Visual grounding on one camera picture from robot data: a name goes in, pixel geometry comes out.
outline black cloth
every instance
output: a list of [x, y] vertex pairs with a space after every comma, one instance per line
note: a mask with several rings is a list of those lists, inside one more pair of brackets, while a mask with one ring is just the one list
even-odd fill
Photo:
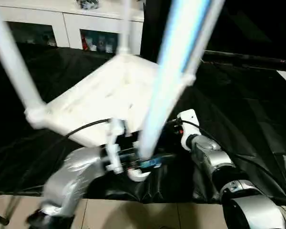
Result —
[[[28, 69], [44, 101], [49, 102], [76, 84], [111, 56], [69, 48], [20, 46]], [[267, 169], [283, 182], [276, 160], [286, 176], [286, 81], [270, 70], [201, 64], [197, 80], [188, 87], [171, 118], [195, 109], [200, 125], [229, 153], [241, 155]], [[50, 130], [34, 130], [26, 122], [21, 105], [0, 64], [0, 194], [40, 195], [42, 185], [72, 150], [81, 147], [71, 140], [57, 145], [61, 136]], [[146, 181], [132, 182], [126, 174], [108, 173], [91, 183], [86, 198], [151, 202], [218, 202], [202, 179], [191, 156], [174, 133], [163, 131], [158, 144], [176, 159], [155, 169]], [[23, 174], [31, 164], [29, 176]], [[275, 201], [286, 204], [286, 195], [273, 179], [243, 160], [233, 158], [254, 184]]]
[[[171, 0], [146, 0], [141, 44], [145, 59], [157, 61], [170, 6]], [[286, 0], [225, 0], [206, 50], [286, 61]]]

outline tiled floor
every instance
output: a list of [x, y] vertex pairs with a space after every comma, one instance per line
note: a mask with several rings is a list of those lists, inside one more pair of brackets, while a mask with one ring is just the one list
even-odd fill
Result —
[[[0, 196], [3, 215], [10, 196]], [[41, 198], [19, 199], [7, 229], [27, 229], [25, 219]], [[205, 204], [140, 204], [130, 201], [83, 199], [72, 229], [226, 229], [222, 208]]]

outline white shelf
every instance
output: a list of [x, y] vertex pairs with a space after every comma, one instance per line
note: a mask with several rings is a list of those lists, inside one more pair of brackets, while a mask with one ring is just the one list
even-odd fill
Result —
[[[144, 21], [144, 13], [140, 9], [140, 4], [141, 3], [136, 0], [132, 2], [132, 21]], [[122, 12], [122, 0], [100, 0], [100, 7], [94, 10], [80, 9], [75, 0], [0, 0], [0, 6], [48, 10], [112, 19], [120, 19]]]
[[70, 46], [63, 13], [61, 12], [0, 7], [0, 15], [4, 21], [50, 25], [52, 26], [57, 46]]

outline cabinet door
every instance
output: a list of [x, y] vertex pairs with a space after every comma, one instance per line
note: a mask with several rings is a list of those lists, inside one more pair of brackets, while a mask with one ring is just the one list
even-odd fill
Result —
[[57, 46], [69, 47], [63, 14], [60, 12], [0, 7], [0, 14], [5, 21], [52, 26]]
[[[87, 31], [99, 31], [101, 36], [109, 33], [109, 37], [114, 37], [121, 29], [121, 20], [102, 18], [86, 15], [75, 15], [64, 13], [67, 34], [71, 48], [83, 49], [83, 33]], [[130, 48], [132, 54], [140, 54], [143, 22], [132, 21], [130, 34]]]

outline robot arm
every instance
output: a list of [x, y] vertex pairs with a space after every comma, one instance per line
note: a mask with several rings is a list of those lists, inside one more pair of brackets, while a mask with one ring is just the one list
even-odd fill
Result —
[[75, 210], [88, 185], [106, 173], [102, 149], [80, 148], [70, 153], [43, 189], [40, 209], [28, 218], [32, 229], [71, 228]]
[[[190, 122], [196, 115], [194, 110], [188, 110], [178, 117]], [[278, 206], [234, 165], [217, 142], [201, 135], [196, 127], [183, 124], [183, 128], [182, 146], [191, 152], [193, 161], [206, 173], [217, 191], [228, 228], [286, 229]]]

